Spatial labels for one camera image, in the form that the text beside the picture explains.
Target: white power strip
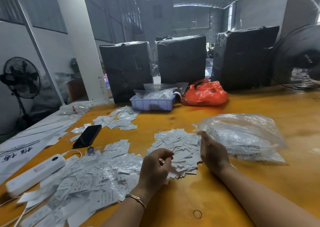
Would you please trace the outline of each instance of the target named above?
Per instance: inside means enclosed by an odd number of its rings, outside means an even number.
[[[7,192],[11,197],[15,198],[65,165],[66,160],[64,157],[56,154],[8,181],[5,185]]]

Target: standing fan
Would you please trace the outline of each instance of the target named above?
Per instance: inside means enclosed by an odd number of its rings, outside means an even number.
[[[272,49],[273,79],[292,89],[320,87],[320,23],[300,27]]]
[[[20,98],[33,99],[40,91],[40,75],[36,67],[27,59],[13,57],[9,59],[0,75],[2,83],[6,84],[17,97],[19,107],[23,112],[23,119],[30,127],[30,118]]]

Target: yellow table surface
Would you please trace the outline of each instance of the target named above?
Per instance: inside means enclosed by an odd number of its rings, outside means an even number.
[[[192,132],[193,123],[221,113],[260,113],[271,117],[285,137],[289,148],[279,153],[287,165],[266,162],[231,160],[241,172],[266,185],[320,218],[320,92],[301,92],[283,87],[255,89],[230,94],[229,102],[221,107],[188,107],[176,104],[172,112],[142,112],[134,120],[134,130],[102,128],[93,147],[105,146],[121,139],[130,142],[129,153],[144,155],[154,142],[154,134],[172,128]],[[75,127],[92,123],[101,115],[112,112],[118,105],[93,108],[76,122]],[[10,179],[57,153],[72,148],[69,133],[50,148],[44,149]],[[0,186],[0,203],[7,197]],[[0,208],[0,226],[19,216],[25,205],[13,201]],[[89,218],[82,226],[100,226],[118,207],[111,206]],[[167,186],[148,205],[141,226],[254,226],[242,206],[228,189],[198,164],[197,175],[170,179]]]

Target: red plastic bag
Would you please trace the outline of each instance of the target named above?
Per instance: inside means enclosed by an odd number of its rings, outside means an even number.
[[[190,85],[182,97],[181,103],[184,106],[218,106],[228,100],[228,93],[223,90],[218,81],[209,82],[209,78],[197,81]]]

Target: bracelet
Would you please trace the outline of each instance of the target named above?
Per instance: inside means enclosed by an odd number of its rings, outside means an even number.
[[[133,199],[134,199],[135,201],[137,201],[138,203],[141,203],[141,205],[143,206],[144,211],[147,210],[146,205],[144,205],[144,203],[140,200],[139,197],[134,196],[134,195],[132,195],[132,194],[127,194],[125,197],[126,197],[126,198],[133,198]]]

